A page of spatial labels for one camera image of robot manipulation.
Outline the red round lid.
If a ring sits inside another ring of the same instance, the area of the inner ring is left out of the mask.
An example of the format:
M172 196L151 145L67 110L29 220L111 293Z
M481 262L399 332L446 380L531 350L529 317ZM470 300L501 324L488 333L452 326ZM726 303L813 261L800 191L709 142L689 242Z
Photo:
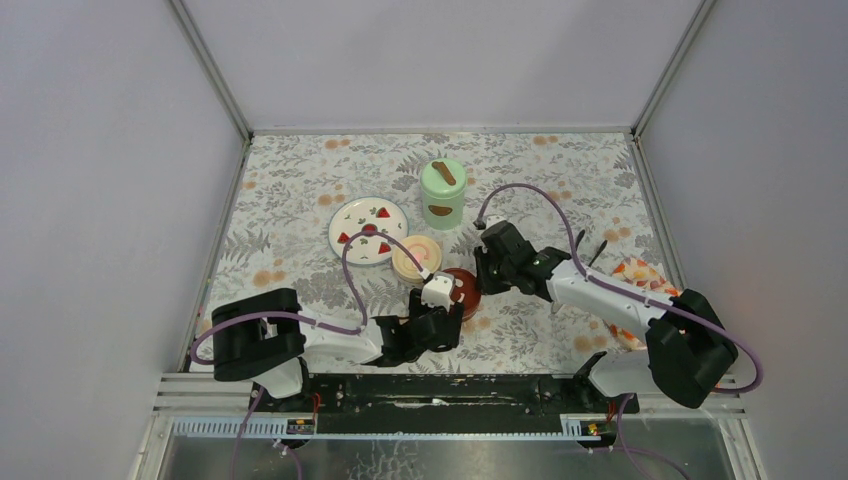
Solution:
M480 304L482 294L477 288L475 275L462 268L448 268L444 272L456 277L456 287L451 295L454 304L463 306L463 303L478 302Z

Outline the steel bowl red band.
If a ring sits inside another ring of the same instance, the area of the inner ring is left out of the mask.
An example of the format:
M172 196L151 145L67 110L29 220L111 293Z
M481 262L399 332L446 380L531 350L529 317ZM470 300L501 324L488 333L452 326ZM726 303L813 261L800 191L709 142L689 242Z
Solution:
M422 278L421 275L417 272L413 272L413 273L397 272L396 276L399 280L401 280L401 281L403 281L403 282L405 282L409 285L415 286L415 287L422 286L424 284L424 281L425 281L425 279Z
M470 320L476 314L478 308L479 308L478 302L463 303L462 321L465 322L465 321Z

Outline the cream round lid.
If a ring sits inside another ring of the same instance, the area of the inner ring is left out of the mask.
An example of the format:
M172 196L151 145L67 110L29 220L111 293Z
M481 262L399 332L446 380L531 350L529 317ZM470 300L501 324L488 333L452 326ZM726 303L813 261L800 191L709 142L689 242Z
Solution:
M431 273L441 269L442 250L434 239L425 235L411 235L404 238L401 243L424 269ZM395 274L397 272L419 273L416 264L400 249L395 249L393 252L391 265Z

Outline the black tongs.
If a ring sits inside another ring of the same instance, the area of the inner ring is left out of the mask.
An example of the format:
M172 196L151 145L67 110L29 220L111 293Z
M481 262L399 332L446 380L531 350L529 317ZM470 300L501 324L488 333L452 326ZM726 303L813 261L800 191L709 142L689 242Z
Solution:
M603 318L606 308L610 306L610 294L606 289L587 280L586 276L578 271L574 260L577 259L583 268L589 272L590 277L594 276L592 263L603 252L606 243L603 242L600 248L596 249L595 253L588 258L581 256L579 254L580 245L585 234L585 230L578 232L575 237L577 254L566 251L568 258L562 259L553 268L550 278L546 280L546 288L553 304L553 311L561 306L572 306Z

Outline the green cylindrical container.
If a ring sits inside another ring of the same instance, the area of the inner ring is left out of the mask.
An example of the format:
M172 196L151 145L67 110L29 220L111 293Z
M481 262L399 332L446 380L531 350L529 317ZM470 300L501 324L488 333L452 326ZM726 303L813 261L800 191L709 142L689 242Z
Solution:
M424 222L436 230L451 230L463 220L466 185L424 183L421 186Z

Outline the green lid with handle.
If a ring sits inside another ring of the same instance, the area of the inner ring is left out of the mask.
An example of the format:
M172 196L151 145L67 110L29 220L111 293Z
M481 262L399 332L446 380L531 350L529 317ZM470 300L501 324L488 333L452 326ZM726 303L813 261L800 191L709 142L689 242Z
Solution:
M467 180L464 165L450 158L429 161L420 172L423 193L434 199L446 200L462 194L467 187Z

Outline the white plate with food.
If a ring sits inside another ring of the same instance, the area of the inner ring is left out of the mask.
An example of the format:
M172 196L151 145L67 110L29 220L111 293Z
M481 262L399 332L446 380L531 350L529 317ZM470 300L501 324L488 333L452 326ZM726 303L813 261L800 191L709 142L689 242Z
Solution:
M381 197L362 197L345 204L334 214L327 238L334 253L341 257L350 239L365 231L403 240L409 235L409 221L396 203ZM380 236L362 236L351 244L347 259L352 265L376 265L390 260L392 249L393 245Z

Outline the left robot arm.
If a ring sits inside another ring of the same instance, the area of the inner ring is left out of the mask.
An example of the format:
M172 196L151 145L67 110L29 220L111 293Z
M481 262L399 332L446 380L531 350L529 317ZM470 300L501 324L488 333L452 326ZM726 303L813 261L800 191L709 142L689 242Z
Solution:
M430 306L422 291L410 291L408 315L377 316L349 335L328 318L313 318L295 290L281 288L225 304L211 315L213 378L250 380L282 408L296 411L309 401L305 354L326 355L377 368L414 363L425 352L441 353L459 344L465 306Z

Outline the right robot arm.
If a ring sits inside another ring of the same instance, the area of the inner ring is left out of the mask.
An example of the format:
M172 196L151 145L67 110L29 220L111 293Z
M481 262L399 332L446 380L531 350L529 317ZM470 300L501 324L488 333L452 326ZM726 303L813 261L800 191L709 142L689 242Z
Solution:
M597 412L612 398L659 391L696 409L738 359L736 345L706 298L693 290L670 295L641 289L596 270L578 270L571 254L536 250L506 220L477 220L477 285L485 295L513 288L552 306L573 306L633 335L643 349L601 352L578 370L575 402Z

